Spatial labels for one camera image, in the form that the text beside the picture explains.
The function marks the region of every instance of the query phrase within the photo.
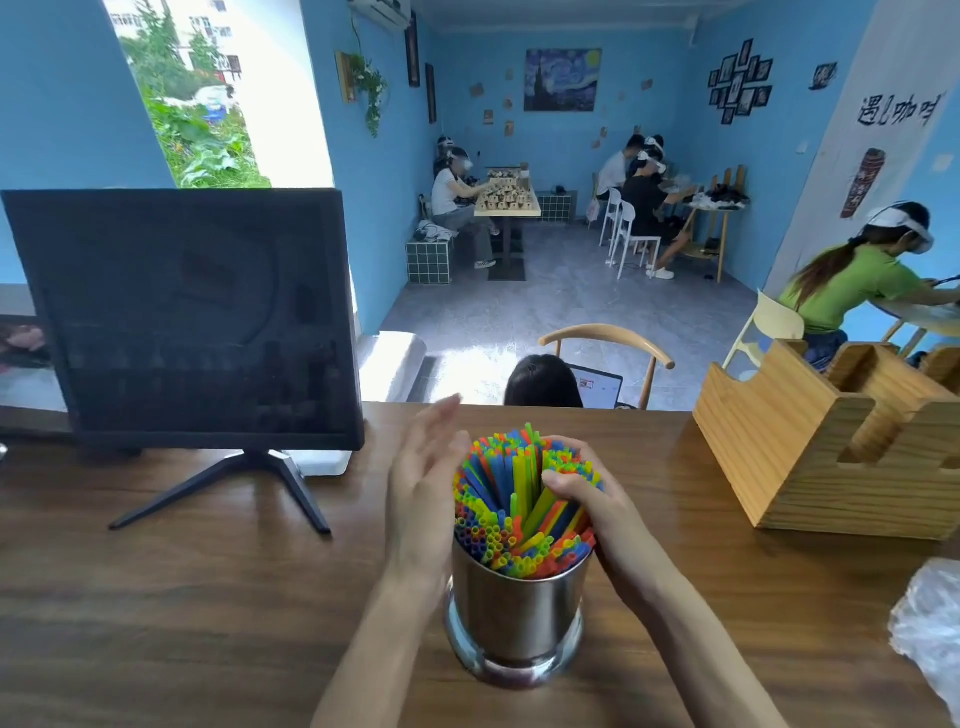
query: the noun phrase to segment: starry night painting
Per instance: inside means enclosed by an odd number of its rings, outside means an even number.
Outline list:
[[[600,79],[599,48],[527,51],[524,111],[593,111]]]

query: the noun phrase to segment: air conditioner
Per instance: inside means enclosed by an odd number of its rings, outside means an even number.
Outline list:
[[[405,31],[410,25],[410,0],[347,0],[352,10],[394,31]]]

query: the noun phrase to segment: green shirt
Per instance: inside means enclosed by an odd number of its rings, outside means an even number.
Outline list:
[[[861,303],[875,298],[897,299],[923,285],[917,274],[896,258],[876,245],[864,244],[855,249],[852,263],[804,301],[798,313],[804,317],[807,331],[836,331],[843,326],[847,311]],[[796,308],[799,293],[791,281],[780,302]]]

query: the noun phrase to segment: blue wall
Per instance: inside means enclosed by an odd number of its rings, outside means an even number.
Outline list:
[[[364,120],[366,96],[345,104],[334,51],[356,53],[352,13],[342,0],[301,0],[303,26],[317,80],[333,179],[344,194],[347,246],[361,328],[376,333],[406,284],[404,243],[418,219],[417,196],[429,192],[440,125],[428,124],[423,64],[441,66],[437,42],[421,18],[420,88],[407,80],[403,33],[362,16],[355,22],[364,55],[390,86],[380,133],[373,138]]]
[[[681,140],[674,126],[684,91],[688,39],[689,32],[674,28],[441,36],[444,61],[437,64],[437,95],[444,132],[480,165],[528,161],[537,189],[562,184],[577,190],[582,215],[593,190],[593,173],[614,151],[623,149],[634,125],[648,134],[662,133],[668,157],[679,150]],[[526,52],[532,48],[603,49],[593,112],[523,110]],[[514,71],[511,81],[506,80],[508,68]],[[654,85],[641,91],[646,79],[653,79]],[[483,84],[485,90],[475,99],[469,93],[474,84]],[[514,102],[511,110],[503,108],[508,96]],[[493,110],[492,126],[483,124],[484,109]],[[512,137],[503,135],[508,119],[515,124]],[[608,128],[605,139],[600,139],[601,127]],[[590,148],[594,139],[600,139],[599,149]],[[477,152],[482,153],[479,160]]]
[[[172,187],[99,0],[0,3],[0,189]],[[0,210],[0,283],[23,283]]]
[[[939,155],[957,155],[946,172],[934,172],[933,162]],[[913,175],[903,187],[900,198],[916,200],[930,208],[931,231],[936,237],[933,250],[925,255],[902,255],[900,261],[912,268],[921,278],[944,279],[960,276],[960,100],[954,92],[948,99],[936,130],[926,143],[926,149]],[[844,331],[853,341],[877,341],[893,324],[886,314],[864,304],[847,314]],[[902,346],[914,333],[913,327],[904,327],[894,337]],[[930,350],[944,339],[929,334],[922,349]]]
[[[731,216],[724,270],[750,288],[761,288],[773,266],[875,3],[764,0],[701,28],[678,114],[683,145],[668,151],[697,183],[746,165],[753,204]],[[709,72],[749,38],[753,55],[774,60],[770,104],[722,126],[722,111],[708,105]],[[809,90],[816,66],[833,61],[837,78],[826,89]],[[808,148],[799,155],[803,142]]]

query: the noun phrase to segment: hanging plant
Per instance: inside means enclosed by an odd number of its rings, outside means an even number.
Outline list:
[[[380,75],[372,63],[354,53],[349,56],[350,73],[358,91],[367,93],[367,129],[372,136],[380,131],[380,111],[383,107],[383,93],[387,90],[387,81]]]

